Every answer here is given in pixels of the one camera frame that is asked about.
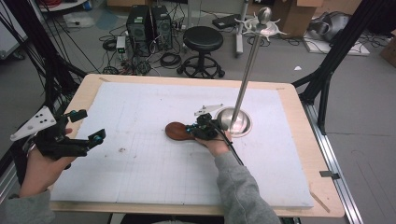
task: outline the stool seat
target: stool seat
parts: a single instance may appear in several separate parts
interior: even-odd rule
[[[210,52],[221,47],[223,36],[213,28],[194,26],[186,30],[183,42],[187,47],[198,52]]]

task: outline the brown wooden spoon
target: brown wooden spoon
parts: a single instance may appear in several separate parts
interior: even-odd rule
[[[186,132],[186,125],[180,122],[171,122],[165,127],[165,133],[169,138],[177,141],[194,140],[194,136]]]

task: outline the black stool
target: black stool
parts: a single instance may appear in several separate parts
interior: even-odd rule
[[[210,54],[211,51],[221,47],[223,43],[223,37],[219,31],[206,26],[194,26],[186,30],[183,35],[183,42],[190,49],[198,51],[199,55],[188,58],[177,69],[179,74],[184,72],[188,77],[195,77],[198,73],[200,73],[202,77],[209,78],[213,78],[215,75],[219,74],[219,77],[224,77],[225,73],[223,70],[221,70],[219,64],[212,58],[205,56],[206,54]],[[196,58],[198,59],[198,63],[192,64],[191,59]],[[205,59],[211,61],[212,64],[205,65]],[[208,68],[216,68],[216,70],[214,72],[212,71],[212,73],[209,73],[206,70]]]

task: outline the person's arm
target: person's arm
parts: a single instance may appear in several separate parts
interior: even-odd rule
[[[6,223],[51,223],[55,215],[50,210],[50,191],[64,168],[75,157],[62,157],[57,161],[43,157],[37,148],[29,152],[25,178],[19,195],[13,195],[6,204]]]
[[[248,168],[238,163],[225,142],[220,139],[204,141],[215,157],[219,169],[218,187],[224,208],[224,218],[231,223],[276,223],[280,220],[271,206],[260,196],[256,180]]]

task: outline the black clip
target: black clip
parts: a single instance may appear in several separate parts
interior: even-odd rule
[[[341,178],[339,174],[335,174],[332,171],[319,171],[319,173],[321,177],[331,177],[333,180]]]

